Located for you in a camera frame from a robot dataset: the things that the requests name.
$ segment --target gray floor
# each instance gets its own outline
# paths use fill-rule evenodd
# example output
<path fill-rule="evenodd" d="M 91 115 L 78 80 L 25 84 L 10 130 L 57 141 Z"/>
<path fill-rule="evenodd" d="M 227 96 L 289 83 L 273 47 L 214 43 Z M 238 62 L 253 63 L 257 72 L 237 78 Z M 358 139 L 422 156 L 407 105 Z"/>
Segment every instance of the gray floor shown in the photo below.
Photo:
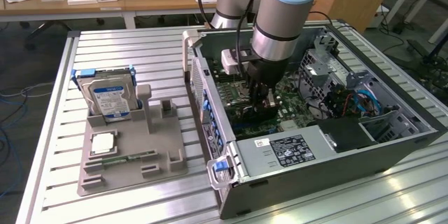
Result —
<path fill-rule="evenodd" d="M 386 0 L 386 5 L 393 6 L 397 0 Z M 401 14 L 409 9 L 409 6 L 414 0 L 409 0 L 401 10 Z M 448 11 L 429 2 L 423 11 L 415 18 L 415 30 L 406 30 L 401 36 L 403 39 L 417 39 L 431 50 L 431 45 L 427 40 L 433 33 L 437 31 L 442 23 L 448 17 Z M 397 23 L 401 20 L 401 16 L 394 20 Z M 182 26 L 189 24 L 186 15 L 167 16 L 166 23 L 158 22 L 158 17 L 141 18 L 141 27 L 155 26 Z M 59 61 L 66 42 L 66 31 L 61 27 L 53 27 L 49 29 L 37 39 L 37 50 L 27 51 L 23 48 L 23 40 L 31 30 L 37 28 L 42 22 L 31 22 L 31 28 L 25 30 L 19 23 L 10 23 L 9 28 L 0 31 L 0 90 L 13 87 L 27 87 L 43 82 L 51 82 L 55 80 Z M 75 30 L 110 30 L 125 29 L 125 21 L 122 18 L 106 19 L 106 24 L 99 26 L 95 19 L 70 20 L 67 24 Z M 190 17 L 190 24 L 194 24 L 194 18 Z M 365 36 L 378 46 L 379 49 L 385 49 L 395 45 L 399 40 L 382 34 L 377 29 L 366 31 Z M 406 46 L 394 48 L 389 51 L 391 55 L 395 55 L 403 59 L 410 58 L 410 53 L 406 50 Z M 448 45 L 445 47 L 443 55 L 448 54 Z M 49 92 L 51 87 L 37 89 L 35 93 Z M 22 101 L 23 97 L 10 99 L 10 101 Z M 27 181 L 27 174 L 30 172 L 34 152 L 39 140 L 42 124 L 45 122 L 45 116 L 47 112 L 47 105 L 50 96 L 41 98 L 30 98 L 27 102 L 29 112 L 26 117 L 21 120 L 21 123 L 7 130 L 11 141 L 14 142 L 21 160 L 23 163 L 25 177 L 21 184 L 14 188 L 14 193 L 0 198 L 0 223 L 14 223 L 18 215 L 18 210 L 22 200 L 22 191 Z M 17 106 L 0 103 L 0 119 L 10 114 Z M 5 151 L 0 152 L 0 160 L 5 158 Z M 10 157 L 9 162 L 0 167 L 0 193 L 15 183 L 18 179 L 18 162 L 14 157 Z"/>

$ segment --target slotted metal table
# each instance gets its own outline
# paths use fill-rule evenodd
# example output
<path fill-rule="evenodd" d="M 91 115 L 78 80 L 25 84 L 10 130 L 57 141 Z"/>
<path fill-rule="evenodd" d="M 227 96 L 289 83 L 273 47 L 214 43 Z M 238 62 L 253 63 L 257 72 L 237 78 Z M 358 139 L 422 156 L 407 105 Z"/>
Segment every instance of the slotted metal table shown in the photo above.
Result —
<path fill-rule="evenodd" d="M 382 174 L 239 218 L 219 219 L 183 79 L 182 33 L 198 28 L 85 31 L 67 39 L 18 223 L 447 223 L 448 135 Z M 343 34 L 448 125 L 448 110 L 441 101 L 358 32 L 346 28 Z M 351 52 L 341 50 L 353 70 L 363 70 Z M 179 107 L 189 174 L 81 197 L 77 183 L 87 104 L 70 72 L 130 64 L 137 68 L 138 82 L 151 84 L 153 99 L 173 98 Z"/>

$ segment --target green circuit board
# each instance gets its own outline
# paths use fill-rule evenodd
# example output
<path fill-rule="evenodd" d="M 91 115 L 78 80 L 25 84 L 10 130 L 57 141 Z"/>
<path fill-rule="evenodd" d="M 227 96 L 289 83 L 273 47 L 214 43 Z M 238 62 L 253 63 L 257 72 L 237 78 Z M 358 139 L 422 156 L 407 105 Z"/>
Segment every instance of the green circuit board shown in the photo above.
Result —
<path fill-rule="evenodd" d="M 282 100 L 278 115 L 259 124 L 233 123 L 234 118 L 242 115 L 242 110 L 251 106 L 246 81 L 238 75 L 229 76 L 222 71 L 215 71 L 215 81 L 238 140 L 297 130 L 315 121 L 307 102 L 301 98 L 289 75 L 277 86 L 275 95 Z"/>

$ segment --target metal case frame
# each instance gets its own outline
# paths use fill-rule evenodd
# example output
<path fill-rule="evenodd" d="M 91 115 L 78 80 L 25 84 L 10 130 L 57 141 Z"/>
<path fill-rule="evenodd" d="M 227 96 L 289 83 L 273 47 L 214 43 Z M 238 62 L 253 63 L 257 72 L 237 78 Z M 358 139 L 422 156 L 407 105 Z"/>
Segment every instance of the metal case frame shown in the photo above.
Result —
<path fill-rule="evenodd" d="M 334 26 L 306 25 L 306 27 L 327 27 L 338 42 L 342 43 L 347 50 L 350 50 L 358 56 L 358 59 L 375 74 L 375 77 L 379 78 L 386 84 L 390 92 L 398 95 L 401 102 L 410 106 L 415 114 L 422 117 L 425 122 L 429 123 L 429 126 L 431 126 L 433 130 L 419 134 L 418 136 L 403 137 L 397 141 L 367 147 L 363 150 L 354 150 L 346 153 L 341 153 L 337 158 L 329 158 L 327 160 L 314 160 L 307 162 L 306 165 L 295 165 L 293 167 L 285 168 L 281 171 L 250 177 L 245 167 L 245 157 L 242 156 L 242 153 L 238 149 L 235 135 L 225 108 L 222 106 L 214 78 L 211 76 L 213 73 L 209 68 L 207 61 L 202 55 L 199 55 L 201 52 L 198 50 L 202 46 L 201 37 L 207 36 L 209 33 L 233 32 L 234 29 L 198 30 L 197 34 L 201 36 L 195 41 L 195 58 L 193 60 L 190 76 L 191 85 L 187 85 L 187 88 L 193 89 L 191 92 L 195 94 L 195 102 L 191 102 L 193 104 L 195 103 L 199 108 L 203 105 L 202 101 L 205 96 L 207 96 L 210 100 L 211 109 L 214 110 L 218 121 L 218 130 L 226 142 L 225 145 L 227 147 L 226 152 L 229 156 L 227 160 L 233 163 L 238 176 L 238 179 L 229 181 L 227 186 L 223 185 L 226 183 L 215 183 L 214 185 L 214 179 L 211 176 L 213 186 L 219 188 L 218 198 L 222 201 L 222 219 L 229 219 L 247 214 L 254 210 L 269 207 L 286 200 L 298 198 L 354 179 L 386 171 L 411 152 L 426 147 L 446 132 L 446 127 L 443 124 L 422 107 L 422 105 L 409 95 L 409 93 L 401 88 L 401 86 L 393 81 L 391 77 L 385 74 L 381 68 L 357 48 L 357 46 L 347 40 L 347 38 L 334 28 Z M 201 125 L 202 122 L 198 122 L 201 119 L 195 118 L 195 120 L 197 124 Z M 207 141 L 203 140 L 202 142 L 205 151 L 210 152 Z M 215 162 L 211 161 L 207 166 L 210 173 L 214 172 L 214 163 Z"/>

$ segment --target hard drive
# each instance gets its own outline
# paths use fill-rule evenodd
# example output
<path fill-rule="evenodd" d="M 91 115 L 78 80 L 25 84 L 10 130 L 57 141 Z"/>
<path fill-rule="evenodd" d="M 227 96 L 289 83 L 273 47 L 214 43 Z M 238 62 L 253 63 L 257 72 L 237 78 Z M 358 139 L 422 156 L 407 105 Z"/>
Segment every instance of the hard drive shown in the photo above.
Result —
<path fill-rule="evenodd" d="M 103 115 L 106 122 L 131 119 L 130 112 L 139 109 L 135 92 L 135 69 L 73 70 L 73 81 L 83 93 L 90 115 Z"/>

